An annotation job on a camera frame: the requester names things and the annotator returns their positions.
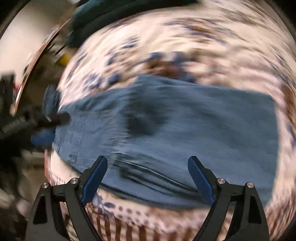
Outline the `light blue denim jeans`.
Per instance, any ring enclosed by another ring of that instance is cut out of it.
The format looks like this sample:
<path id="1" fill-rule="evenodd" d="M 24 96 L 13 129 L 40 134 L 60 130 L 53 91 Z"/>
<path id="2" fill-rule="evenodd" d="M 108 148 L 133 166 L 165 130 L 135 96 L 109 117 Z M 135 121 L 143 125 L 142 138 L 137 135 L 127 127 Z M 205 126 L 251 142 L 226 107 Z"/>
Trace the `light blue denim jeans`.
<path id="1" fill-rule="evenodd" d="M 201 185 L 187 168 L 196 156 L 232 184 L 254 183 L 271 198 L 278 158 L 272 98 L 152 75 L 61 107 L 70 123 L 56 129 L 53 147 L 83 172 L 108 160 L 101 188 L 151 206 L 202 206 Z"/>

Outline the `folded dark blue jeans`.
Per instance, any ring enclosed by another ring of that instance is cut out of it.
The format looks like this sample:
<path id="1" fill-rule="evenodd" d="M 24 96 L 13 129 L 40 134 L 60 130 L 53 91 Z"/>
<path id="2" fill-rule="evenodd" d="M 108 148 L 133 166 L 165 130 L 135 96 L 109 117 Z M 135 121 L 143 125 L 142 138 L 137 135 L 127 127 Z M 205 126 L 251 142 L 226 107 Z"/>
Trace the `folded dark blue jeans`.
<path id="1" fill-rule="evenodd" d="M 56 85 L 49 85 L 44 93 L 42 112 L 44 115 L 51 115 L 58 112 L 60 92 Z"/>

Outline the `yellow box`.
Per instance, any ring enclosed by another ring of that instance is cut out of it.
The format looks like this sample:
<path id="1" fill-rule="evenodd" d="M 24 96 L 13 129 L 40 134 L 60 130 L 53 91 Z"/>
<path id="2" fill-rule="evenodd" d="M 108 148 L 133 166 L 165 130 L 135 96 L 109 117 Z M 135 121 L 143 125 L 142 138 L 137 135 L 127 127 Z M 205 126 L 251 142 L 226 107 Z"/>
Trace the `yellow box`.
<path id="1" fill-rule="evenodd" d="M 60 66 L 67 66 L 71 58 L 72 56 L 70 54 L 65 53 L 61 55 L 55 63 Z"/>

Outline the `dark teal folded comforter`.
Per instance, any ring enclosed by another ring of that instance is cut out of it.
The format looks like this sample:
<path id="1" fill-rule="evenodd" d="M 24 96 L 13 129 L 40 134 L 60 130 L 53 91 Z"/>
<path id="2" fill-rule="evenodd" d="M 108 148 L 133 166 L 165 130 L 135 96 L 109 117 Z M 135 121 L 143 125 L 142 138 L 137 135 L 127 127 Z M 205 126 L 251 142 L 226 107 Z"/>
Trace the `dark teal folded comforter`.
<path id="1" fill-rule="evenodd" d="M 186 6 L 196 1 L 106 0 L 80 1 L 70 23 L 66 45 L 78 48 L 96 31 L 124 18 L 154 9 Z"/>

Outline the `floral fleece bed blanket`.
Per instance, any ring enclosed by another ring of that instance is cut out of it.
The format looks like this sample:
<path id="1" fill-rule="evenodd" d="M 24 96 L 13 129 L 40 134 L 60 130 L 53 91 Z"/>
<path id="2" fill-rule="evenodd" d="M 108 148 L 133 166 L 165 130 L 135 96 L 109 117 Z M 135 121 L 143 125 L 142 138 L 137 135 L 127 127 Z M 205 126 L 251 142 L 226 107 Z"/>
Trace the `floral fleece bed blanket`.
<path id="1" fill-rule="evenodd" d="M 295 218 L 295 28 L 270 1 L 201 1 L 148 11 L 93 33 L 67 65 L 58 110 L 152 75 L 192 84 L 259 92 L 274 102 L 278 151 L 271 198 L 263 204 L 271 240 Z M 47 177 L 64 184 L 82 172 L 53 147 Z M 191 240 L 209 206 L 172 209 L 101 188 L 86 210 L 104 240 Z"/>

